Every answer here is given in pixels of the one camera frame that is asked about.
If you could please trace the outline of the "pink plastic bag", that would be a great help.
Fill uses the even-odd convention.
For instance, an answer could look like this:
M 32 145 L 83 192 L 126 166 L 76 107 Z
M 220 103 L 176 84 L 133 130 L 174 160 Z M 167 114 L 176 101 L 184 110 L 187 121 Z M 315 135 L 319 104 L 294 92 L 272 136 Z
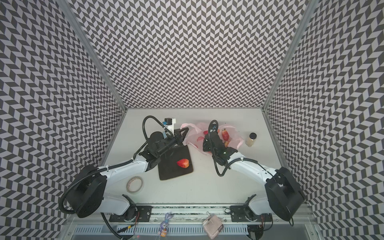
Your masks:
M 188 127 L 189 132 L 183 142 L 184 145 L 191 145 L 204 155 L 211 155 L 211 153 L 205 153 L 203 151 L 203 140 L 205 138 L 204 131 L 208 130 L 209 123 L 194 124 L 182 124 L 182 128 Z M 226 129 L 230 135 L 230 143 L 228 147 L 239 149 L 245 142 L 241 137 L 240 132 L 233 126 L 224 124 L 219 126 L 219 130 Z

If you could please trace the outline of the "red fake strawberry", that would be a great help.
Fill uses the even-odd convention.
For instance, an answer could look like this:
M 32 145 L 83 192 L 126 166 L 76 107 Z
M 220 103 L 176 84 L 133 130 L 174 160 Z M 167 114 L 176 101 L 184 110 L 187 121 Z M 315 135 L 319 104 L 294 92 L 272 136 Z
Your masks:
M 188 159 L 181 159 L 177 161 L 177 165 L 183 169 L 186 169 L 190 166 L 190 161 Z

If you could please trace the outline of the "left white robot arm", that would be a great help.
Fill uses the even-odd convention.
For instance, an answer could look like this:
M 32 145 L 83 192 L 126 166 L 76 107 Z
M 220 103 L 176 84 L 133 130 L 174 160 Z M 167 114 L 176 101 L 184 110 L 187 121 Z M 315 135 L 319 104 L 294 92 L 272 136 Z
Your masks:
M 97 168 L 85 166 L 59 198 L 59 210 L 79 218 L 94 213 L 114 214 L 127 222 L 135 218 L 138 210 L 133 200 L 125 194 L 108 194 L 106 189 L 123 179 L 155 168 L 177 146 L 182 146 L 189 131 L 188 128 L 175 129 L 176 120 L 172 118 L 166 118 L 163 122 L 158 119 L 155 121 L 164 132 L 144 135 L 145 143 L 129 160 Z

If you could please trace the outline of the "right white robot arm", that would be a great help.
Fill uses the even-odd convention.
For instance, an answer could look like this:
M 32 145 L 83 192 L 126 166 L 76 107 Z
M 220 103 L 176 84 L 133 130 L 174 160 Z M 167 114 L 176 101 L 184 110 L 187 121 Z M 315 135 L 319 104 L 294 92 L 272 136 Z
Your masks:
M 275 214 L 293 224 L 293 216 L 306 196 L 289 169 L 264 166 L 245 157 L 237 149 L 226 146 L 219 137 L 219 124 L 216 120 L 208 126 L 203 151 L 211 153 L 219 177 L 224 177 L 228 170 L 234 170 L 264 186 L 265 195 L 258 197 L 254 194 L 243 205 L 248 220 L 254 221 L 256 216 L 264 214 Z

